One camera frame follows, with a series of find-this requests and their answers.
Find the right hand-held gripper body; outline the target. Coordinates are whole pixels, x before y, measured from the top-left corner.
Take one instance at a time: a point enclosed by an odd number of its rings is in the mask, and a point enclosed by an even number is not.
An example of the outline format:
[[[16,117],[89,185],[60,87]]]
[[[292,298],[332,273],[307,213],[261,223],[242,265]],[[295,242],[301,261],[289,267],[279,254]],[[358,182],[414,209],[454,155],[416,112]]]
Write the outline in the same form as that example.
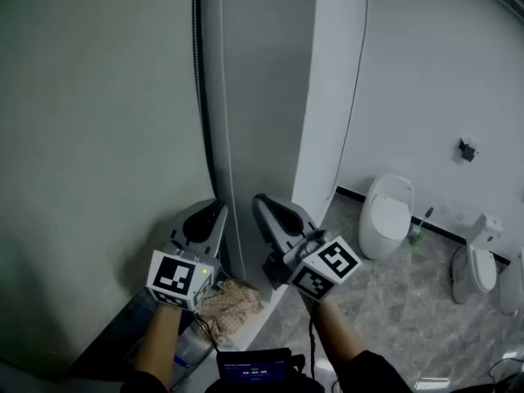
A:
[[[285,253],[272,252],[263,270],[272,285],[294,286],[316,302],[322,301],[362,264],[346,241],[326,230],[314,230]]]

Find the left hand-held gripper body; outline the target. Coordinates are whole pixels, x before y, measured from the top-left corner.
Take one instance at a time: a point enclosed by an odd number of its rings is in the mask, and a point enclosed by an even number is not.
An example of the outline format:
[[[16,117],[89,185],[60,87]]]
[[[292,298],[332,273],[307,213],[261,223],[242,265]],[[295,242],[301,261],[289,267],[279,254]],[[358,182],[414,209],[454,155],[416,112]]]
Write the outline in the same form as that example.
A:
[[[156,301],[194,312],[215,284],[220,244],[166,240],[153,251],[146,288]]]

